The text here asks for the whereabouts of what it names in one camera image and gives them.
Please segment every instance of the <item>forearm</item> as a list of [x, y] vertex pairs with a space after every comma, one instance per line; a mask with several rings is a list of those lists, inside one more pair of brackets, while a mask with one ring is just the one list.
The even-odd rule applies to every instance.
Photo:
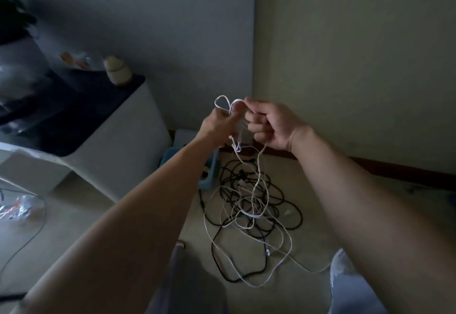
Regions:
[[212, 144], [194, 140], [126, 195], [32, 288], [27, 313], [143, 313]]
[[310, 128], [292, 148], [357, 269], [402, 312], [455, 306], [456, 254], [439, 231]]

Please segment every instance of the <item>wall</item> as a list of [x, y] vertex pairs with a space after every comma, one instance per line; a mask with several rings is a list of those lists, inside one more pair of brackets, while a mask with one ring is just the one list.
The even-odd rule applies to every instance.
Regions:
[[43, 51], [96, 50], [153, 77], [171, 129], [198, 128], [214, 99], [252, 92], [254, 0], [26, 0]]
[[348, 155], [456, 173], [456, 0], [256, 0], [254, 96]]

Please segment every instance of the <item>blue basket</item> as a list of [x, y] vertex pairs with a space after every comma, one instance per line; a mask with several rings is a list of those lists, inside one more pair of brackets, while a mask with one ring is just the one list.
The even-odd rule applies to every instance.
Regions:
[[[170, 160], [181, 149], [182, 149], [182, 147], [168, 148], [161, 159], [159, 167], [161, 167], [164, 163], [166, 163], [168, 160]], [[220, 168], [220, 162], [217, 160], [218, 156], [219, 156], [219, 149], [217, 148], [212, 153], [212, 155], [209, 157], [209, 159], [206, 161], [206, 164], [204, 164], [210, 170], [209, 170], [208, 176], [205, 179], [201, 179], [198, 182], [198, 189], [210, 190], [213, 187], [215, 187], [215, 185], [217, 184], [216, 183], [217, 176], [219, 175], [219, 168]]]

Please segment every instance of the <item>baseboard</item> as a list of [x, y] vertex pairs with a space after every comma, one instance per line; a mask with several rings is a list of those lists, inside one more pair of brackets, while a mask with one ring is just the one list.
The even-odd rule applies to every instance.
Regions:
[[[171, 138], [174, 137], [174, 130], [170, 130]], [[263, 148], [263, 145], [254, 142], [254, 147], [257, 149]], [[220, 148], [222, 152], [233, 152], [233, 149], [230, 146]], [[270, 147], [266, 147], [264, 154], [281, 156], [288, 159], [296, 159], [293, 154], [285, 150], [275, 150]], [[242, 150], [242, 155], [254, 155], [254, 150], [252, 148], [247, 148]], [[364, 168], [366, 171], [370, 172], [375, 176], [387, 177], [390, 179], [398, 179], [405, 182], [411, 182], [420, 185], [426, 185], [433, 188], [445, 189], [456, 191], [456, 175], [450, 173], [441, 173], [437, 171], [430, 171], [425, 169], [420, 169], [417, 167], [392, 164], [389, 162], [370, 160], [365, 158], [358, 158], [351, 156], [354, 162], [359, 166]]]

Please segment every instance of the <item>beige floor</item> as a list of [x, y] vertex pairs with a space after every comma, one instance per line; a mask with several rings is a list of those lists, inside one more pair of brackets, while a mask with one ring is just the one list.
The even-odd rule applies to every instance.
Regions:
[[[230, 154], [222, 154], [222, 164], [232, 157]], [[265, 158], [265, 171], [271, 176], [273, 183], [278, 185], [285, 197], [296, 203], [304, 214], [302, 227], [291, 231], [294, 241], [293, 256], [308, 268], [324, 267], [338, 249], [338, 244], [310, 184], [297, 161], [274, 156]], [[428, 213], [452, 238], [456, 236], [456, 211], [448, 204], [449, 193], [419, 188], [391, 179], [378, 180]], [[409, 194], [407, 190], [412, 188], [414, 194]], [[210, 193], [205, 193], [205, 201], [208, 201], [209, 196]], [[112, 206], [105, 196], [76, 175], [70, 175], [46, 201], [46, 226], [9, 264], [0, 288], [2, 291], [29, 289], [49, 266]], [[219, 201], [215, 197], [214, 206], [209, 212], [211, 217], [217, 216], [217, 202]], [[286, 222], [296, 219], [296, 216], [292, 214], [285, 218]], [[40, 219], [37, 214], [34, 219], [22, 224], [0, 223], [0, 265], [33, 235], [40, 225]], [[215, 231], [214, 227], [209, 228], [211, 235]], [[210, 254], [210, 240], [204, 230], [197, 195], [193, 198], [181, 238], [188, 243], [191, 252], [199, 255], [206, 269], [220, 277]], [[235, 229], [226, 229], [221, 236], [220, 245], [229, 251], [241, 270], [248, 271], [261, 266], [261, 245], [243, 237]], [[275, 263], [278, 259], [277, 256], [272, 256], [271, 262]], [[226, 271], [234, 277], [229, 267], [226, 267]], [[264, 276], [259, 276], [252, 282], [262, 280]], [[225, 284], [232, 313], [326, 313], [330, 303], [328, 274], [307, 273], [290, 261], [282, 265], [263, 288], [254, 289], [242, 283]], [[0, 306], [0, 314], [8, 313], [10, 308], [10, 305]]]

